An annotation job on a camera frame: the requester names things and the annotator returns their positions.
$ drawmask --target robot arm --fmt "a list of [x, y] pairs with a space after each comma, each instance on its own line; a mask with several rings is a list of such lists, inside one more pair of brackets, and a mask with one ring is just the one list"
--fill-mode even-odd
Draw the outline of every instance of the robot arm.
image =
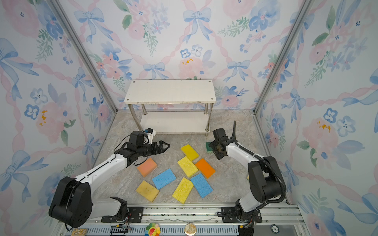
[[281, 202], [285, 198], [286, 185], [274, 157], [263, 157], [239, 144], [235, 137], [236, 121], [232, 136], [227, 137], [223, 128], [213, 131], [215, 140], [210, 147], [218, 160], [230, 156], [248, 169], [251, 192], [236, 201], [235, 212], [240, 220], [248, 220], [254, 210], [269, 203]]
[[93, 201], [91, 196], [115, 173], [133, 163], [136, 165], [139, 157], [148, 158], [165, 152], [170, 145], [164, 141], [159, 141], [159, 145], [152, 142], [155, 133], [152, 129], [133, 131], [129, 141], [107, 160], [75, 178], [64, 177], [60, 180], [50, 205], [49, 215], [75, 228], [88, 219], [100, 216], [114, 216], [114, 219], [123, 221], [128, 216], [126, 201], [116, 197]]

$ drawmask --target floral wallpaper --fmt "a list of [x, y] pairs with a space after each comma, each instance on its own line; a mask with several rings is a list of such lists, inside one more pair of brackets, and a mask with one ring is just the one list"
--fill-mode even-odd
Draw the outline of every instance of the floral wallpaper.
[[312, 236], [378, 235], [377, 10], [315, 0], [259, 110]]
[[[214, 109], [252, 109], [302, 0], [60, 3], [119, 109], [126, 109], [123, 101], [131, 81], [143, 79], [212, 79]], [[288, 70], [284, 75], [292, 76]]]
[[45, 1], [0, 6], [0, 235], [50, 235], [58, 182], [92, 167], [114, 113]]

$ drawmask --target sponge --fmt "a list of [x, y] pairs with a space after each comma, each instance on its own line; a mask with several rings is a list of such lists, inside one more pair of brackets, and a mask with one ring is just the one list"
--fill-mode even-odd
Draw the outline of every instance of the sponge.
[[202, 174], [198, 174], [190, 180], [194, 184], [194, 187], [197, 189], [201, 198], [206, 197], [213, 190]]
[[186, 157], [190, 160], [190, 161], [193, 161], [194, 159], [196, 159], [197, 157], [199, 157], [200, 155], [192, 148], [192, 146], [190, 146], [189, 144], [188, 145], [185, 145], [183, 147], [181, 147], [181, 151], [183, 151], [183, 153], [186, 155]]
[[176, 176], [173, 174], [172, 170], [168, 169], [164, 171], [163, 173], [159, 174], [158, 176], [152, 178], [152, 181], [155, 184], [157, 189], [161, 189], [162, 187], [171, 183], [175, 179], [176, 179]]
[[183, 178], [173, 193], [172, 197], [178, 200], [180, 203], [184, 204], [189, 196], [190, 191], [192, 191], [193, 183], [190, 180]]
[[153, 202], [155, 197], [158, 195], [159, 190], [143, 180], [139, 187], [136, 189], [136, 192], [145, 197], [150, 202]]
[[212, 153], [212, 148], [209, 146], [209, 144], [211, 144], [211, 142], [206, 142], [206, 152]]
[[209, 163], [205, 161], [205, 159], [203, 158], [200, 161], [198, 161], [195, 164], [195, 166], [197, 166], [197, 168], [202, 172], [202, 174], [206, 178], [210, 178], [210, 176], [212, 176], [212, 174], [215, 173], [214, 168], [212, 168], [211, 165], [209, 165]]
[[139, 172], [146, 177], [149, 173], [151, 173], [158, 165], [153, 161], [152, 158], [148, 158], [143, 164], [137, 167]]
[[179, 160], [177, 163], [179, 164], [181, 169], [183, 169], [187, 177], [191, 177], [198, 171], [197, 167], [195, 167], [193, 162], [191, 162], [187, 157], [184, 157], [183, 159]]

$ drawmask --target mounting plate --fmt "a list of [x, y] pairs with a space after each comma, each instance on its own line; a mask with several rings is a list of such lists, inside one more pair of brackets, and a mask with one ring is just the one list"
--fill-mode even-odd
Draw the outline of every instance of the mounting plate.
[[[130, 223], [142, 222], [143, 207], [127, 207], [127, 209], [131, 213]], [[111, 216], [103, 216], [101, 219], [101, 222], [102, 223], [117, 223], [117, 221], [112, 219]]]
[[[236, 217], [235, 207], [221, 207], [221, 213], [223, 214], [222, 216], [223, 223], [240, 223], [241, 222]], [[255, 222], [261, 223], [262, 222], [261, 214], [256, 215], [256, 216], [257, 216], [257, 220]]]

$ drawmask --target yellow sponge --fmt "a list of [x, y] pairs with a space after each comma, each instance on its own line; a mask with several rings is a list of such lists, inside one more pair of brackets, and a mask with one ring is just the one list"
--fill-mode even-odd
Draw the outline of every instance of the yellow sponge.
[[181, 151], [186, 155], [186, 157], [192, 162], [194, 159], [199, 157], [200, 155], [192, 148], [192, 146], [185, 145], [181, 147]]
[[184, 204], [189, 196], [190, 191], [192, 191], [193, 186], [194, 185], [190, 180], [183, 178], [176, 188], [175, 192], [173, 193], [172, 197], [174, 197], [180, 203]]
[[190, 178], [192, 175], [197, 173], [198, 169], [195, 167], [193, 162], [191, 162], [187, 157], [184, 157], [183, 159], [179, 160], [177, 162], [181, 169], [185, 172], [186, 176]]
[[150, 202], [153, 202], [155, 197], [158, 195], [159, 190], [143, 180], [143, 182], [136, 189], [136, 192], [145, 197]]

